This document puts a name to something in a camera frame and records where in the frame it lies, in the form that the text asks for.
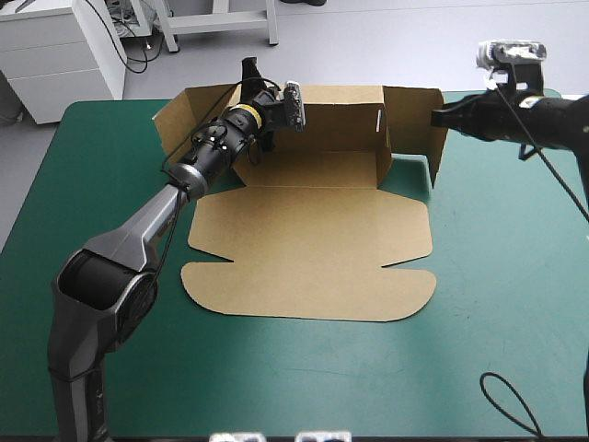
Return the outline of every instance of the yellow ring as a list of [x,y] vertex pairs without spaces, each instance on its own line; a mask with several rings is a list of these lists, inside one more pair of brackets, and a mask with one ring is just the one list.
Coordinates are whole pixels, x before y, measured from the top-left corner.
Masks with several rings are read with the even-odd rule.
[[261,116],[257,110],[255,110],[254,108],[252,108],[248,104],[241,104],[241,103],[234,106],[233,109],[243,109],[244,111],[249,112],[251,114],[251,116],[254,117],[254,119],[256,120],[256,124],[258,125],[258,129],[261,129]]

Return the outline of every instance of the gray floor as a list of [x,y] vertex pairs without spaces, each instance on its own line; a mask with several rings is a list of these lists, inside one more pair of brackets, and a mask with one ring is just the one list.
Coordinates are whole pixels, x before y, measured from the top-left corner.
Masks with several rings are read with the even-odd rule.
[[[177,15],[210,6],[169,1]],[[234,0],[232,7],[260,3]],[[251,55],[279,82],[480,89],[477,43],[497,38],[544,42],[546,86],[565,94],[589,91],[586,0],[328,0],[323,7],[277,3],[277,10],[278,46],[269,46],[260,30],[184,36],[179,53],[164,50],[144,75],[127,75],[124,97],[169,99],[185,87],[232,83],[240,76],[239,61]],[[16,109],[0,78],[0,114]],[[56,127],[30,118],[0,126],[0,250]]]

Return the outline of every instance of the white table leg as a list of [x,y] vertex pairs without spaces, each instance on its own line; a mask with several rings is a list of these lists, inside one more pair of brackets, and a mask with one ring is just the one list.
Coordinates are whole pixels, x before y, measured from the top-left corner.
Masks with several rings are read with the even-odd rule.
[[167,2],[166,0],[154,0],[156,4],[157,16],[159,17],[159,24],[162,27],[164,38],[166,39],[167,49],[170,52],[178,52],[179,47],[174,40],[174,32],[167,21]]
[[268,38],[271,45],[278,44],[278,23],[276,22],[276,5],[274,0],[266,0],[266,17],[268,19]]

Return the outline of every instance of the white cabinet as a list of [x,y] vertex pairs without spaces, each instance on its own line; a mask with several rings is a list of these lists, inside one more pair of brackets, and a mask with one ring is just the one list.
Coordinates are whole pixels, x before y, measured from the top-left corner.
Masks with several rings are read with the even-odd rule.
[[122,99],[126,61],[103,0],[23,0],[0,10],[0,70],[37,123],[58,122],[72,103]]

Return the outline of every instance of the unfolded cardboard box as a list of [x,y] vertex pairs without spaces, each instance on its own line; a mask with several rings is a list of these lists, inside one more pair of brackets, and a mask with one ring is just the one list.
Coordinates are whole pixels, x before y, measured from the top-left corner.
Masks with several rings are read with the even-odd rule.
[[[156,115],[167,153],[228,87],[185,89]],[[443,104],[442,94],[310,86],[303,99],[303,133],[277,132],[258,166],[245,156],[235,164],[245,187],[198,202],[190,245],[231,262],[189,262],[182,282],[198,304],[225,314],[406,318],[431,298],[435,276],[392,264],[432,252],[427,207],[377,187],[391,152],[427,156],[435,181],[446,130],[430,126],[430,112]]]

